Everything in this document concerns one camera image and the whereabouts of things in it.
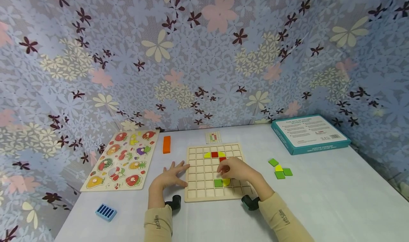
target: green block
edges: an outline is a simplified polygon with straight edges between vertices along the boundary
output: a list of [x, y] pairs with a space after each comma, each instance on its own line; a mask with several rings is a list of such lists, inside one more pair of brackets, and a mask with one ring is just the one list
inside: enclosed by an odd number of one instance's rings
[[214, 181], [214, 186], [217, 188], [217, 187], [223, 187], [223, 182], [222, 182], [222, 180], [221, 179], [216, 179], [215, 181]]
[[291, 169], [283, 169], [284, 175], [285, 176], [292, 176], [293, 173], [291, 172]]
[[275, 172], [277, 179], [285, 179], [285, 175], [283, 171], [276, 171]]
[[270, 165], [273, 166], [273, 167], [275, 167], [275, 166], [277, 166], [279, 164], [279, 162], [276, 161], [275, 159], [270, 159], [268, 161], [268, 163], [270, 163]]

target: yellow semicircle block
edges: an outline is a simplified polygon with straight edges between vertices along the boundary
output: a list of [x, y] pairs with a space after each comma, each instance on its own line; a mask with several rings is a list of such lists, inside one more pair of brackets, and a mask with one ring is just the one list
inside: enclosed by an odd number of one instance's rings
[[229, 184], [230, 184], [230, 178], [222, 179], [222, 183], [223, 183], [223, 186], [224, 186], [224, 187], [229, 186]]
[[283, 171], [283, 168], [281, 167], [281, 165], [277, 165], [276, 172], [280, 172], [280, 171]]

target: child's right hand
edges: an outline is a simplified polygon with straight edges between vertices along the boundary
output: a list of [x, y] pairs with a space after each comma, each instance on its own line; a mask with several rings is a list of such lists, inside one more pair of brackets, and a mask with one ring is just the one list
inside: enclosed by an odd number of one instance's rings
[[238, 158], [228, 158], [220, 162], [217, 172], [220, 173], [221, 171], [222, 178], [234, 178], [242, 181], [248, 181], [258, 173]]

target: child's hand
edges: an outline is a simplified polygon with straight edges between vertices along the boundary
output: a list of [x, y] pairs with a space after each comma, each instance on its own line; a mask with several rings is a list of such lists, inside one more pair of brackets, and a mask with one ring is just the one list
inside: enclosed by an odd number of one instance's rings
[[222, 178], [234, 178], [243, 181], [248, 181], [257, 174], [256, 170], [238, 158], [223, 160], [217, 167], [217, 172], [221, 172]]
[[166, 170], [166, 167], [163, 168], [163, 173], [160, 174], [158, 177], [156, 177], [152, 184], [151, 187], [158, 187], [161, 188], [162, 190], [166, 188], [167, 186], [171, 185], [180, 185], [182, 187], [186, 187], [187, 183], [183, 180], [180, 180], [176, 175], [190, 167], [190, 164], [183, 165], [185, 164], [185, 161], [180, 162], [176, 167], [175, 167], [175, 162], [172, 162], [172, 165], [170, 166], [169, 170]]

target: floral backdrop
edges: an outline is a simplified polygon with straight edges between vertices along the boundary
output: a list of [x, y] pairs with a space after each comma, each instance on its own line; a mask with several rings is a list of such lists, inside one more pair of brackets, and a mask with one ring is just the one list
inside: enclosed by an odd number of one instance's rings
[[319, 113], [409, 197], [409, 0], [0, 0], [0, 241], [52, 241], [118, 130]]

